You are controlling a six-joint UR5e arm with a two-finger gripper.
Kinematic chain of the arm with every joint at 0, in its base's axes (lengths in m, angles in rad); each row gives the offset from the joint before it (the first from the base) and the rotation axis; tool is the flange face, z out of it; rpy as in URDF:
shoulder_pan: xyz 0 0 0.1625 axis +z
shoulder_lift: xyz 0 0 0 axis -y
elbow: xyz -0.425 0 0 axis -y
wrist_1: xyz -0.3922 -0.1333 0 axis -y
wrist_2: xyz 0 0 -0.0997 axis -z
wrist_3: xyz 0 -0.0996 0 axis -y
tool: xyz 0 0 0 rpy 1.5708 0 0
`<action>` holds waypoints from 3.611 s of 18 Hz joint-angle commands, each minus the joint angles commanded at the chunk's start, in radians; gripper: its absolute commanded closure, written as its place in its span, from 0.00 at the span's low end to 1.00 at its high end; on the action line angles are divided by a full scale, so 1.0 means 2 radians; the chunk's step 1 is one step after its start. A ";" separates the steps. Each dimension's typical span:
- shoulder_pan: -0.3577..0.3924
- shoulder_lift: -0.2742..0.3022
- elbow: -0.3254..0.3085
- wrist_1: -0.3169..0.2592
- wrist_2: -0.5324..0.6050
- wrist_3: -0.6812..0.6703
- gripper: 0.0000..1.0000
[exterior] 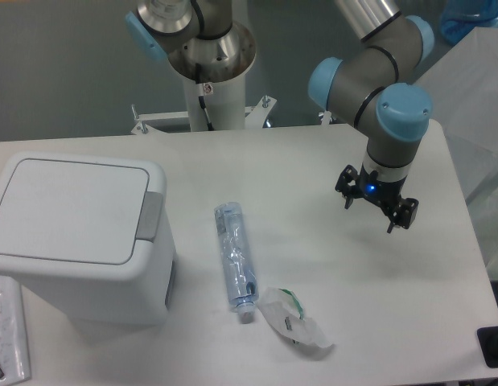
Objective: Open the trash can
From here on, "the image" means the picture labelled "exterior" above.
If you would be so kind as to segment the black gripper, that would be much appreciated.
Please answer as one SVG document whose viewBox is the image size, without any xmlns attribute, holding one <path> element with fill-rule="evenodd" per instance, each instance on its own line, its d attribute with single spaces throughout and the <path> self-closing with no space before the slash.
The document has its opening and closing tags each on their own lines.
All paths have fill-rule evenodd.
<svg viewBox="0 0 498 386">
<path fill-rule="evenodd" d="M 419 202 L 414 198 L 402 198 L 401 190 L 407 177 L 407 166 L 392 168 L 374 161 L 363 161 L 360 175 L 352 165 L 347 165 L 336 182 L 335 191 L 349 209 L 355 199 L 363 198 L 378 206 L 389 216 L 387 233 L 395 228 L 409 229 L 414 222 Z"/>
</svg>

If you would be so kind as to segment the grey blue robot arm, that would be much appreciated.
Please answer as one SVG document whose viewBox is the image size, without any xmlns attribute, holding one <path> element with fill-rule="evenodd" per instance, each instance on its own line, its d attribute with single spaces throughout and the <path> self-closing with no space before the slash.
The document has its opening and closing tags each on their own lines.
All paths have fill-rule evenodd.
<svg viewBox="0 0 498 386">
<path fill-rule="evenodd" d="M 340 1 L 363 44 L 351 60 L 327 58 L 312 72 L 308 96 L 367 139 L 360 169 L 347 166 L 335 189 L 351 205 L 379 207 L 391 228 L 409 228 L 418 201 L 401 189 L 432 113 L 430 96 L 405 78 L 430 54 L 434 34 L 393 1 Z M 243 129 L 245 76 L 256 47 L 229 1 L 140 1 L 125 18 L 133 41 L 180 75 L 194 131 Z"/>
</svg>

